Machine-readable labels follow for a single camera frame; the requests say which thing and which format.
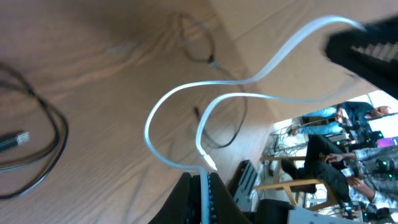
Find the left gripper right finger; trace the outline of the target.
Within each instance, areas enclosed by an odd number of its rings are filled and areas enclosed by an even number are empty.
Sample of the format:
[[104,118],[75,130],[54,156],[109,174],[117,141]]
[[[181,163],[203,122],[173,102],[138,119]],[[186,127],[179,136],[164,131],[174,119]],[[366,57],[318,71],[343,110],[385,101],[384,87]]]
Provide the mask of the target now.
[[208,174],[210,224],[251,224],[215,172]]

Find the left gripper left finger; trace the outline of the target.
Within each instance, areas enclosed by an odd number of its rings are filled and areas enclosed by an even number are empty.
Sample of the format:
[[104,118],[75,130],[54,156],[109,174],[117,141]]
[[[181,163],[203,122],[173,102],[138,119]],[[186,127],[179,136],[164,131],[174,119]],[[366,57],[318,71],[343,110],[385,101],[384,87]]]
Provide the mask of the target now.
[[149,224],[200,224],[200,176],[184,172]]

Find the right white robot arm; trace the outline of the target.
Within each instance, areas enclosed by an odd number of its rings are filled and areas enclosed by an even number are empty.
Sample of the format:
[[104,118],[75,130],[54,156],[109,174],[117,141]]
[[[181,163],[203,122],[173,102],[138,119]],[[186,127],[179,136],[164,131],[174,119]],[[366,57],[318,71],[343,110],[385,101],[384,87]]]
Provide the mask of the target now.
[[397,98],[397,16],[329,36],[326,56]]

